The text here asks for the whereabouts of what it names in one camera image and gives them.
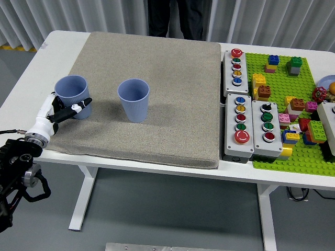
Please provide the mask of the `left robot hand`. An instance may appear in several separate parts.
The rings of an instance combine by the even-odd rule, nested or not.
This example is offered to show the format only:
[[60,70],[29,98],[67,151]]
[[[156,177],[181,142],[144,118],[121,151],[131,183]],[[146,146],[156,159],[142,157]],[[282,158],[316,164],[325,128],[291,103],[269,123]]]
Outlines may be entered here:
[[92,98],[88,97],[77,104],[65,107],[57,94],[52,92],[47,96],[37,114],[34,126],[26,132],[25,137],[46,139],[51,137],[57,131],[56,124],[81,113],[91,102]]

